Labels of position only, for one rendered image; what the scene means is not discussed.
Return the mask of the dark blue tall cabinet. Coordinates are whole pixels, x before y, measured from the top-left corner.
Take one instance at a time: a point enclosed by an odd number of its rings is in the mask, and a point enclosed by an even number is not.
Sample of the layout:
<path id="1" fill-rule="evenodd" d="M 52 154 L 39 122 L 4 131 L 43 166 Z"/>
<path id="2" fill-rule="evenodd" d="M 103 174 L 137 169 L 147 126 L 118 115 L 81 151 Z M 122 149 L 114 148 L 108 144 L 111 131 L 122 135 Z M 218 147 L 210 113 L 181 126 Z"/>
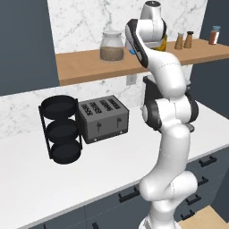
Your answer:
<path id="1" fill-rule="evenodd" d="M 208 0 L 200 37 L 208 39 L 213 26 L 221 27 L 218 43 L 229 46 L 229 0 Z M 229 119 L 229 59 L 194 64 L 191 95 Z"/>

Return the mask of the grey four-slot toaster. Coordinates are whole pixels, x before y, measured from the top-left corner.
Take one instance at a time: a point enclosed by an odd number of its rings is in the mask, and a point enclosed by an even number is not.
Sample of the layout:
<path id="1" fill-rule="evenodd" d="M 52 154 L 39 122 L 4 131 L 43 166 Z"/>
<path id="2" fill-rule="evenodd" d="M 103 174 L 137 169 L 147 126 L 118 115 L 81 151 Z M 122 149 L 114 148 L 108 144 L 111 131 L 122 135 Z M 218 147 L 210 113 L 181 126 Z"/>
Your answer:
<path id="1" fill-rule="evenodd" d="M 129 109 L 114 95 L 79 103 L 81 131 L 87 144 L 124 134 L 129 128 Z"/>

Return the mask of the black three-tier stand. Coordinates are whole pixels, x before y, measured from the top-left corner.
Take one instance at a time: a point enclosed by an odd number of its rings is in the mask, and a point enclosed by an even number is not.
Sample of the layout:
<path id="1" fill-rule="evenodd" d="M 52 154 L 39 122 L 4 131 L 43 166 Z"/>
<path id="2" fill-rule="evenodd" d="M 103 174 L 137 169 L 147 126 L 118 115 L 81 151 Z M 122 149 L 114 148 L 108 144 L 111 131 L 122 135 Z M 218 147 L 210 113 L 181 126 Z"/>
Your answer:
<path id="1" fill-rule="evenodd" d="M 81 156 L 80 112 L 77 98 L 57 95 L 38 107 L 49 158 L 68 165 Z"/>

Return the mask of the glass jar with grain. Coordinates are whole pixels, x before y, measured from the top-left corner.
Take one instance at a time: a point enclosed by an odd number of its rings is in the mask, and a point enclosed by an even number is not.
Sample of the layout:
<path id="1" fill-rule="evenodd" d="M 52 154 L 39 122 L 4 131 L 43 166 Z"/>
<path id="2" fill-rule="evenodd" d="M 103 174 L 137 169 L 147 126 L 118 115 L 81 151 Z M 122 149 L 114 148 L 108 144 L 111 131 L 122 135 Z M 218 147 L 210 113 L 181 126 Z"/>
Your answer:
<path id="1" fill-rule="evenodd" d="M 118 30 L 105 30 L 100 44 L 100 59 L 106 62 L 123 60 L 123 42 Z"/>

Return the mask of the white and blue container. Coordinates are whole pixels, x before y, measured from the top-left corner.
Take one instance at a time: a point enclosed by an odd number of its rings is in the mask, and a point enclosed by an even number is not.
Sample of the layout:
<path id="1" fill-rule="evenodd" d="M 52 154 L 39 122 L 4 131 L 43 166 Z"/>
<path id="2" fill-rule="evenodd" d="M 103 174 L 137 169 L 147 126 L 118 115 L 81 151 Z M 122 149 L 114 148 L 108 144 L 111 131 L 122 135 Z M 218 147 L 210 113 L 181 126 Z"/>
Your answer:
<path id="1" fill-rule="evenodd" d="M 130 54 L 136 55 L 134 48 L 131 46 L 130 42 L 127 39 L 125 40 L 125 48 L 129 51 Z"/>

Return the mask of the yellow oil bottle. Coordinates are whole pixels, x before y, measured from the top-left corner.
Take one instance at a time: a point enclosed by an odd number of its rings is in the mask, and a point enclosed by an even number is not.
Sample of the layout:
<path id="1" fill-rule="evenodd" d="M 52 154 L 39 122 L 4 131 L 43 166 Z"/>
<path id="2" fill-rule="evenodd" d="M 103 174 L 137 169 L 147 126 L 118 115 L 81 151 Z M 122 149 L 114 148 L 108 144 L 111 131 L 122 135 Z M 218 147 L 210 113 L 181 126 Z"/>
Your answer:
<path id="1" fill-rule="evenodd" d="M 157 51 L 165 51 L 166 49 L 166 42 L 167 42 L 167 35 L 165 34 L 162 41 L 161 41 L 161 45 L 159 47 L 157 47 Z"/>

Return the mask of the dark blue drawer front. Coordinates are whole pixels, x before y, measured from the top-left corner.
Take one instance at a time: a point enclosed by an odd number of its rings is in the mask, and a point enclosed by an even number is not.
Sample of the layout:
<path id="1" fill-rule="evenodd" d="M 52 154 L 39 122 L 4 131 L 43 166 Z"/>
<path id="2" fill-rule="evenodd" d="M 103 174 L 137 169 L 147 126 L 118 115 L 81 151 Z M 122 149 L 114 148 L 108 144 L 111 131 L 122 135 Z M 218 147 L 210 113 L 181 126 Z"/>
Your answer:
<path id="1" fill-rule="evenodd" d="M 205 168 L 202 169 L 200 171 L 198 171 L 197 173 L 195 173 L 198 181 L 201 180 L 201 177 L 204 176 L 205 178 L 208 179 L 208 182 L 203 184 L 203 185 L 207 185 L 207 186 L 218 186 L 220 182 L 223 179 L 223 176 L 226 173 L 227 168 L 226 167 L 210 167 L 210 168 Z"/>
<path id="2" fill-rule="evenodd" d="M 85 207 L 87 229 L 93 229 L 92 223 L 97 222 L 99 229 L 139 229 L 140 222 L 147 216 L 151 203 L 140 195 L 119 202 L 118 194 L 123 196 L 133 192 L 134 185 L 118 191 L 103 199 L 94 201 Z"/>
<path id="3" fill-rule="evenodd" d="M 209 156 L 216 157 L 217 161 L 211 165 L 201 167 L 199 164 L 199 160 L 201 159 L 202 161 L 207 161 Z M 205 168 L 221 167 L 221 166 L 226 167 L 226 168 L 229 167 L 229 148 L 224 148 L 224 149 L 218 150 L 215 153 L 212 153 L 210 155 L 204 156 L 202 158 L 199 158 L 195 161 L 190 162 L 186 166 L 186 170 L 195 174 L 198 171 L 205 169 Z"/>
<path id="4" fill-rule="evenodd" d="M 195 194 L 198 194 L 199 196 L 201 196 L 201 199 L 211 202 L 214 196 L 216 195 L 218 189 L 219 189 L 218 186 L 201 185 L 199 186 L 198 190 L 194 194 L 191 194 L 188 197 L 188 199 L 189 200 L 194 199 Z"/>
<path id="5" fill-rule="evenodd" d="M 176 222 L 180 222 L 181 221 L 181 216 L 180 214 L 184 213 L 185 215 L 187 214 L 186 211 L 188 212 L 189 209 L 191 209 L 192 211 L 196 212 L 203 209 L 204 207 L 208 206 L 210 204 L 209 201 L 203 200 L 201 199 L 200 201 L 190 205 L 190 206 L 179 206 L 174 213 L 174 219 Z"/>

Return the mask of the wooden salt shaker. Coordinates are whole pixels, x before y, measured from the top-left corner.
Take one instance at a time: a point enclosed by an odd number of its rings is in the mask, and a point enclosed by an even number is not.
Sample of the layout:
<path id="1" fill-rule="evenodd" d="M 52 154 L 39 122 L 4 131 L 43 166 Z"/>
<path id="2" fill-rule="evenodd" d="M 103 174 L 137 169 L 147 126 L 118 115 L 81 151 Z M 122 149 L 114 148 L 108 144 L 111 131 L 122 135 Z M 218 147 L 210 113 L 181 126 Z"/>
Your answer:
<path id="1" fill-rule="evenodd" d="M 179 33 L 178 37 L 177 37 L 177 40 L 175 42 L 175 45 L 174 45 L 174 48 L 176 50 L 181 50 L 182 49 L 182 41 L 183 41 L 183 34 Z"/>

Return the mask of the wooden pepper shaker dark top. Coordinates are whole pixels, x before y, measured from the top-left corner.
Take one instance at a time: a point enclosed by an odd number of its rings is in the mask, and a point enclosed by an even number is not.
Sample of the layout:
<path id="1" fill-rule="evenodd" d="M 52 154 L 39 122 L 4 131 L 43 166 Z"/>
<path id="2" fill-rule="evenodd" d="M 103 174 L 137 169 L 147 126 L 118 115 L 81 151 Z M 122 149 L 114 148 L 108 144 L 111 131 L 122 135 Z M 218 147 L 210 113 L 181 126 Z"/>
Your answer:
<path id="1" fill-rule="evenodd" d="M 191 48 L 192 35 L 193 35 L 193 31 L 187 31 L 187 37 L 183 45 L 184 48 Z"/>

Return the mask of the brown spice jar blue lid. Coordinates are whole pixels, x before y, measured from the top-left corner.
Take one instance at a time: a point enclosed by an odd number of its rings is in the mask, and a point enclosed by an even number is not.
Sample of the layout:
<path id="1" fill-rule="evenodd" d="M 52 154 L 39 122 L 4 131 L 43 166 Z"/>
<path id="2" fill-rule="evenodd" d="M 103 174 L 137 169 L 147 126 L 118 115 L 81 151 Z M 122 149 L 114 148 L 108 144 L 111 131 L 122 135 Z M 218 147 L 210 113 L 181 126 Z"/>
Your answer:
<path id="1" fill-rule="evenodd" d="M 210 45 L 215 45 L 217 43 L 218 37 L 219 37 L 219 33 L 220 33 L 220 26 L 214 26 L 210 32 L 210 36 L 209 36 L 209 41 L 208 43 Z"/>

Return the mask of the white wall outlet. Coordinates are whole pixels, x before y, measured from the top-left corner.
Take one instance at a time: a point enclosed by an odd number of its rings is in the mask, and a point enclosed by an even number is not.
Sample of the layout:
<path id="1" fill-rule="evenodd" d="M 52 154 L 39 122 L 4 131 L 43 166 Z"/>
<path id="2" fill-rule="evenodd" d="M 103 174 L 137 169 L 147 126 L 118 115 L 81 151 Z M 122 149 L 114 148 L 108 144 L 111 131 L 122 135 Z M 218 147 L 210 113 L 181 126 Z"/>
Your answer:
<path id="1" fill-rule="evenodd" d="M 135 85 L 136 81 L 137 81 L 137 75 L 136 74 L 126 76 L 126 85 L 127 86 Z"/>

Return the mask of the wooden wall shelf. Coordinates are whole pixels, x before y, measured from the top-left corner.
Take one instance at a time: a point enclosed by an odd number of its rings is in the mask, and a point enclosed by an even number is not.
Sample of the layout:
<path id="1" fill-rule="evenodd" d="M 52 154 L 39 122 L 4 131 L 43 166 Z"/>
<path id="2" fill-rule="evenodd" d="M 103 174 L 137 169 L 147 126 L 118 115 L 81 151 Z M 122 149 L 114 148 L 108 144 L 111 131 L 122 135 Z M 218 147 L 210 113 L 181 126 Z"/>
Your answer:
<path id="1" fill-rule="evenodd" d="M 229 46 L 210 45 L 204 39 L 193 39 L 191 48 L 176 50 L 174 41 L 166 44 L 166 50 L 174 54 L 181 65 L 201 64 L 229 58 Z M 106 63 L 99 59 L 98 50 L 58 54 L 55 56 L 59 84 L 61 86 L 98 81 L 145 72 L 137 57 L 124 51 L 119 63 Z"/>

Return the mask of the dark blue wall cabinet door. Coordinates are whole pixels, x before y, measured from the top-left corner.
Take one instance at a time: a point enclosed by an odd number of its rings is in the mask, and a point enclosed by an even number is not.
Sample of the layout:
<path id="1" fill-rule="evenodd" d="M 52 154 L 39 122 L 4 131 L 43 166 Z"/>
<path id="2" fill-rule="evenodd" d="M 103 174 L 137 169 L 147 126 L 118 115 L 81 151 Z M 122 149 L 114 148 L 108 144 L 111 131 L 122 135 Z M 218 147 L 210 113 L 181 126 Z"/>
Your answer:
<path id="1" fill-rule="evenodd" d="M 47 0 L 0 0 L 0 96 L 58 85 Z"/>

